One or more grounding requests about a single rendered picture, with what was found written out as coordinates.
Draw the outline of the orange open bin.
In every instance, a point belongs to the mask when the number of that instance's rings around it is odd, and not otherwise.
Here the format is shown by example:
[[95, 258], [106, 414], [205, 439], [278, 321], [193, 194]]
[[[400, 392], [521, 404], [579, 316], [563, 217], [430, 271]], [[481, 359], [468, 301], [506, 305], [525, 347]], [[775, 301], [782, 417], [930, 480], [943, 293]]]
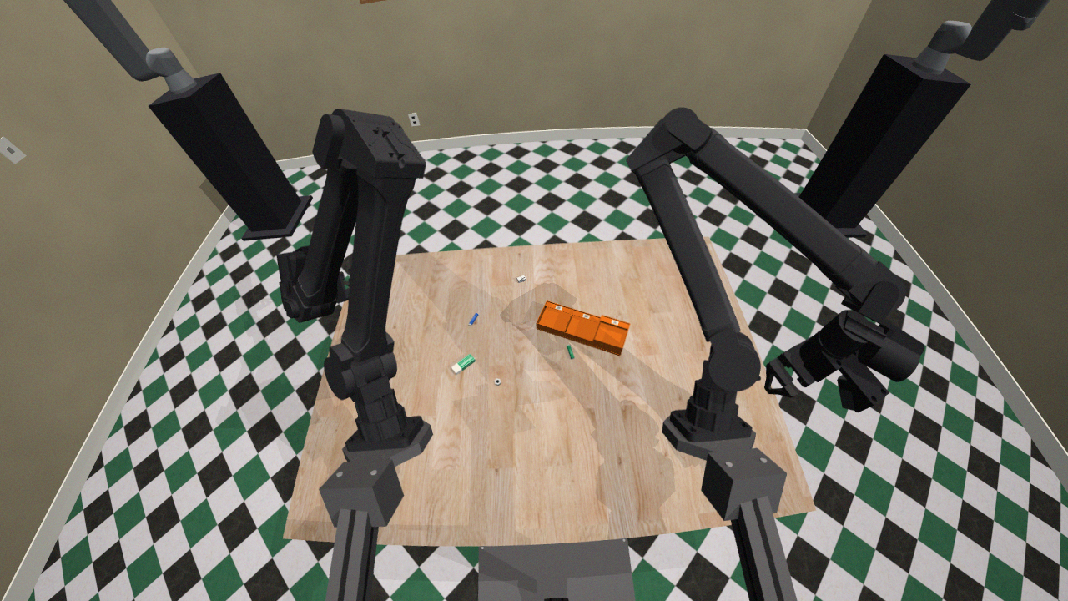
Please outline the orange open bin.
[[600, 316], [592, 315], [592, 313], [575, 311], [575, 309], [557, 305], [557, 303], [551, 303], [547, 300], [541, 313], [539, 313], [537, 330], [551, 332], [557, 337], [621, 355], [622, 349], [624, 349], [622, 345], [626, 341], [625, 337], [627, 337], [626, 334], [628, 335], [627, 331], [630, 325], [604, 315], [600, 319]]

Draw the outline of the green and white eraser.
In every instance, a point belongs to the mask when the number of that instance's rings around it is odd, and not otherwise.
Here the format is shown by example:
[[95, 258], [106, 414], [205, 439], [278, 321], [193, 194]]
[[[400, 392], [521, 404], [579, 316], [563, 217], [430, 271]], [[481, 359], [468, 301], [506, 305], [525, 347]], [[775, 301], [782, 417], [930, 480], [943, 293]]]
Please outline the green and white eraser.
[[476, 362], [476, 358], [474, 358], [470, 353], [469, 355], [466, 355], [464, 359], [457, 362], [456, 365], [452, 366], [451, 369], [456, 374], [459, 374], [459, 371], [464, 371], [466, 368], [468, 368], [468, 366], [474, 364], [474, 362]]

